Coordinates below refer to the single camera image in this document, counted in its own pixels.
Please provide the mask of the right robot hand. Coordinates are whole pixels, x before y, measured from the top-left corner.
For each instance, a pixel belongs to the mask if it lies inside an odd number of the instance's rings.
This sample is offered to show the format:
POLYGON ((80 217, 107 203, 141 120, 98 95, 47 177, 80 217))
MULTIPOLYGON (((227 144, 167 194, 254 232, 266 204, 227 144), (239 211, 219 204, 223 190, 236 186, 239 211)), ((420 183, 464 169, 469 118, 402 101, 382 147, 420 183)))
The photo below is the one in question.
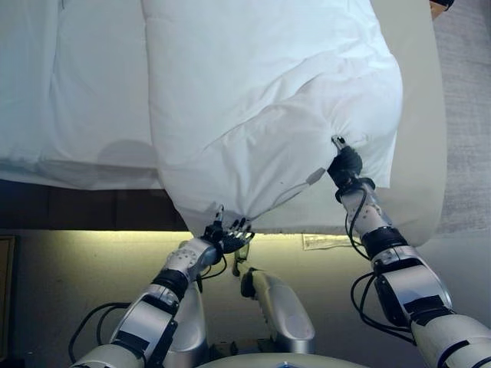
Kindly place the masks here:
POLYGON ((338 154, 327 169, 328 175, 339 188, 347 186, 353 178, 360 175, 362 170, 362 159, 360 155, 347 144, 341 136, 333 136, 332 143, 338 154))

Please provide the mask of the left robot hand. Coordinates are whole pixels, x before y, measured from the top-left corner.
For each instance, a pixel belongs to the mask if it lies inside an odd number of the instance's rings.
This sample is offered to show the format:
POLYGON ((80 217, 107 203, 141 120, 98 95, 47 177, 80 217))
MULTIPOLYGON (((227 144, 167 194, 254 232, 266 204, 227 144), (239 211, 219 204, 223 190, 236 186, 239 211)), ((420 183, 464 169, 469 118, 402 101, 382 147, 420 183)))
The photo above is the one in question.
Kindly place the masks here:
POLYGON ((231 254, 248 245, 255 237, 250 221, 245 217, 235 218, 224 225, 225 209, 220 205, 211 224, 205 227, 203 241, 213 245, 222 255, 231 254))

